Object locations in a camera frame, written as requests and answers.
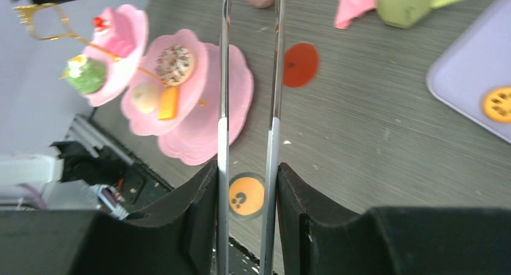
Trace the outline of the pink three-tier dessert stand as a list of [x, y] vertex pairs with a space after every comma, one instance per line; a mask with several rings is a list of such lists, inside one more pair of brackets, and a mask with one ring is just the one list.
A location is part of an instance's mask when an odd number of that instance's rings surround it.
[[[73, 31], [69, 18], [57, 4], [17, 6], [20, 21], [30, 36], [39, 39], [34, 18], [36, 13], [51, 8], [55, 10], [64, 28], [64, 36], [85, 44], [81, 54], [107, 64], [107, 81], [97, 92], [83, 95], [89, 104], [98, 107], [121, 97], [121, 110], [128, 119], [130, 130], [139, 136], [156, 136], [162, 153], [180, 159], [186, 165], [200, 165], [217, 152], [216, 117], [218, 115], [220, 90], [220, 48], [200, 41], [189, 29], [181, 29], [171, 35], [162, 35], [148, 42], [148, 18], [143, 10], [124, 4], [118, 8], [106, 8], [97, 17], [125, 17], [129, 20], [136, 47], [125, 58], [106, 50], [95, 41], [87, 40]], [[130, 102], [132, 88], [141, 83], [156, 84], [161, 93], [168, 88], [156, 74], [159, 55], [171, 45], [189, 48], [195, 56], [193, 74], [179, 88], [178, 112], [175, 119], [161, 121], [157, 108], [149, 114], [139, 112]]]

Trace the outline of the white round cake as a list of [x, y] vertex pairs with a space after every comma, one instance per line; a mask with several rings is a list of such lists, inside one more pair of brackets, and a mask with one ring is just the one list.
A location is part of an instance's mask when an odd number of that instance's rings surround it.
[[131, 104], [141, 113], [152, 113], [160, 101], [161, 89], [151, 82], [141, 83], [132, 88]]

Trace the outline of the sprinkled chocolate donut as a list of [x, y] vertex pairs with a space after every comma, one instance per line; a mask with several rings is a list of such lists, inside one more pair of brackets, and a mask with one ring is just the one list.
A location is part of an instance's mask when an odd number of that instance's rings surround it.
[[158, 57], [156, 74], [166, 87], [184, 83], [195, 70], [194, 53], [183, 45], [174, 44]]

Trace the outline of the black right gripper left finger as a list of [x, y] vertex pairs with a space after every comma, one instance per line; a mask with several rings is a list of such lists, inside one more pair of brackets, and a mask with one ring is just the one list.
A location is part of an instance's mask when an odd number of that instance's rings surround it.
[[209, 274], [216, 162], [118, 220], [98, 210], [1, 212], [2, 274]]

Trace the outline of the metal serving tongs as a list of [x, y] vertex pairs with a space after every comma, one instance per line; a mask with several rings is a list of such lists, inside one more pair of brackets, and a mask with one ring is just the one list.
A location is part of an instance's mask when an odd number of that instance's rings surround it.
[[[217, 274], [229, 273], [229, 31], [232, 0], [222, 2], [220, 38], [220, 100], [218, 120], [218, 211], [217, 211]], [[260, 274], [273, 273], [277, 172], [279, 166], [281, 100], [284, 74], [286, 0], [275, 0], [275, 51], [272, 80], [271, 119], [266, 155], [265, 198], [263, 203], [262, 241], [260, 249]]]

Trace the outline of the pink cherry cake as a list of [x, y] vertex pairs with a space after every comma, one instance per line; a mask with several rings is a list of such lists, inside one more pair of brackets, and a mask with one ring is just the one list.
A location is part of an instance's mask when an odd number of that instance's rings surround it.
[[120, 58], [128, 57], [136, 44], [129, 20], [121, 17], [96, 17], [95, 41]]

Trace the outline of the green frog macaron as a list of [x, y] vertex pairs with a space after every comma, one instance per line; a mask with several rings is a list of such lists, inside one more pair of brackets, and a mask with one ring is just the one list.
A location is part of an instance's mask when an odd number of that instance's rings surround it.
[[107, 81], [107, 64], [84, 54], [77, 55], [67, 61], [66, 69], [60, 78], [83, 95], [95, 93]]

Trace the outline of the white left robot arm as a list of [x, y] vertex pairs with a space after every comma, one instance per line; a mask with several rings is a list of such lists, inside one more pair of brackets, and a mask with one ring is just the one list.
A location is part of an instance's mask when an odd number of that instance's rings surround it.
[[1, 156], [1, 186], [47, 183], [61, 178], [63, 161], [53, 155], [10, 154]]

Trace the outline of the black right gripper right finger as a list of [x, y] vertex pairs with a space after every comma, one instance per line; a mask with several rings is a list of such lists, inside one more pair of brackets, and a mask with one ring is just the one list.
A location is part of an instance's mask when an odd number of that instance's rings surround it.
[[286, 274], [509, 274], [510, 210], [380, 206], [353, 212], [288, 164], [277, 174]]

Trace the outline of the orange wafer bar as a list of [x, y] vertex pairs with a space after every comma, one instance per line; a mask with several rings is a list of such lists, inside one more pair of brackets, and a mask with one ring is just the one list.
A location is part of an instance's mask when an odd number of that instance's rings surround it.
[[158, 119], [161, 121], [175, 119], [178, 112], [179, 88], [168, 87], [160, 96]]

